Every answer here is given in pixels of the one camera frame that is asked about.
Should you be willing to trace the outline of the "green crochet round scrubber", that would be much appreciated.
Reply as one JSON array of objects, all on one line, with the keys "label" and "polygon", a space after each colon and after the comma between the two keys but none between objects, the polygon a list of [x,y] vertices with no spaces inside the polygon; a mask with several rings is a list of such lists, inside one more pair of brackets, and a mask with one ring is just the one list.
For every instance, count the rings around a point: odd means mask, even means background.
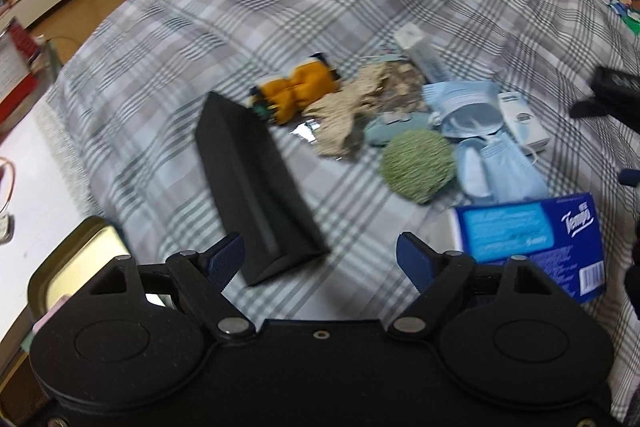
[{"label": "green crochet round scrubber", "polygon": [[380,173],[394,193],[423,205],[456,174],[454,149],[435,131],[405,131],[383,148]]}]

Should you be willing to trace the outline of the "light blue face mask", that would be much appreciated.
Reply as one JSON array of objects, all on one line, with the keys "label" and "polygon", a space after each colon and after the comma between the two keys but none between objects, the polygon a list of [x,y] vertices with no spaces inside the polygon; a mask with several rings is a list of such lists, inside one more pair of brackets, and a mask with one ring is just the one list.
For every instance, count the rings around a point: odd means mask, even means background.
[{"label": "light blue face mask", "polygon": [[423,87],[435,126],[448,139],[462,140],[498,132],[504,123],[498,86],[491,81],[442,81]]},{"label": "light blue face mask", "polygon": [[454,147],[454,161],[462,192],[477,205],[549,196],[548,185],[533,161],[505,133],[462,140]]}]

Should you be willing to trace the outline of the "beige crochet lace cloth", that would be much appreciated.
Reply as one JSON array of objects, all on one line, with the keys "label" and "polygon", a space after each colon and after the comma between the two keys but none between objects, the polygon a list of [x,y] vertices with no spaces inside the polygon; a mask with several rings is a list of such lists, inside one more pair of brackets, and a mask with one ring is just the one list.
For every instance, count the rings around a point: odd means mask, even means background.
[{"label": "beige crochet lace cloth", "polygon": [[342,157],[349,153],[347,141],[356,119],[376,113],[387,78],[386,63],[362,66],[354,79],[303,110],[304,117],[319,124],[314,132],[314,149],[319,155]]}]

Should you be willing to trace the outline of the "sachet pouch with blue sock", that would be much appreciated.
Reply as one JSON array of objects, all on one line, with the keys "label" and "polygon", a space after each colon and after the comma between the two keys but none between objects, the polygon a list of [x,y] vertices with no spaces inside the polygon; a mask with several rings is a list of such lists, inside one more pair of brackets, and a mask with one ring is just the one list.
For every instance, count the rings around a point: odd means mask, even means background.
[{"label": "sachet pouch with blue sock", "polygon": [[425,77],[407,60],[378,63],[382,80],[374,116],[363,129],[364,143],[384,147],[406,131],[430,129],[431,116],[423,96]]}]

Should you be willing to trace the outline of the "pink drawstring cloth pouch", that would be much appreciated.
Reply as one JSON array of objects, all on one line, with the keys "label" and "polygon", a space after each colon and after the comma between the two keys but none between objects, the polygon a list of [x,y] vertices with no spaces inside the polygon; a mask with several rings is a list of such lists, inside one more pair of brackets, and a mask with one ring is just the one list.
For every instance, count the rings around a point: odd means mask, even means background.
[{"label": "pink drawstring cloth pouch", "polygon": [[68,300],[70,300],[70,295],[63,295],[60,299],[58,299],[58,301],[43,315],[43,317],[40,317],[38,321],[35,321],[34,326],[32,326],[32,332],[34,334],[37,334],[40,329],[42,329],[43,326],[47,324],[47,321],[49,321],[50,318],[53,317],[53,315],[58,312],[58,310],[61,309]]}]

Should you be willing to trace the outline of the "gold metal tin tray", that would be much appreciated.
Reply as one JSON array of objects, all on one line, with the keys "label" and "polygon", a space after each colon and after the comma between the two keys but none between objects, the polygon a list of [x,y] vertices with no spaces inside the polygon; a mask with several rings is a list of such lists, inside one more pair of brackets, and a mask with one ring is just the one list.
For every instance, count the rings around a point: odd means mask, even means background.
[{"label": "gold metal tin tray", "polygon": [[73,296],[113,258],[130,257],[116,229],[91,216],[68,234],[30,277],[27,301],[32,319],[42,319],[63,297]]}]

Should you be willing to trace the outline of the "blue Tempo tissue box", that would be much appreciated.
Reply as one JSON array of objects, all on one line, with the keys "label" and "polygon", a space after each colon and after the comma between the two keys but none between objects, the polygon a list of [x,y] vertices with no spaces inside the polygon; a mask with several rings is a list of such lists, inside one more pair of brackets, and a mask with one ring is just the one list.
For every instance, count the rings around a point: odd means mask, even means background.
[{"label": "blue Tempo tissue box", "polygon": [[450,211],[452,248],[481,265],[524,257],[578,303],[604,294],[604,249],[591,194]]}]

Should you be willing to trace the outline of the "grey plaid bed cover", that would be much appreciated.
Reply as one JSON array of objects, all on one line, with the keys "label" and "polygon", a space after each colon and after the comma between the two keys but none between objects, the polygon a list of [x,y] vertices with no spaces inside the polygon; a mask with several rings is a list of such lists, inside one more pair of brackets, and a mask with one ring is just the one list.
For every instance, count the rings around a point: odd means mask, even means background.
[{"label": "grey plaid bed cover", "polygon": [[638,197],[617,180],[639,141],[608,118],[574,120],[600,66],[635,74],[639,38],[601,0],[126,0],[47,94],[89,191],[142,262],[204,249],[224,233],[194,132],[218,92],[269,124],[330,252],[227,296],[251,319],[378,317],[411,291],[396,237],[424,234],[463,202],[454,184],[420,206],[380,175],[381,153],[349,141],[356,121],[425,108],[395,37],[419,27],[452,80],[526,98],[550,135],[534,160],[552,195],[588,192],[603,233],[605,294],[590,305],[611,335],[613,414],[639,401],[639,321],[626,295]]}]

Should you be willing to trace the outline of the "red desk calendar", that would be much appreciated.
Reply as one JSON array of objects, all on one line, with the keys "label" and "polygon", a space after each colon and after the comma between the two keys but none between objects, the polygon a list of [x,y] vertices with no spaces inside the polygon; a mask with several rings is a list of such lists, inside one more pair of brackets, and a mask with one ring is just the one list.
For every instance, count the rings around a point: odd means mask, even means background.
[{"label": "red desk calendar", "polygon": [[41,46],[16,17],[1,31],[0,121],[4,124],[37,87],[32,63]]}]

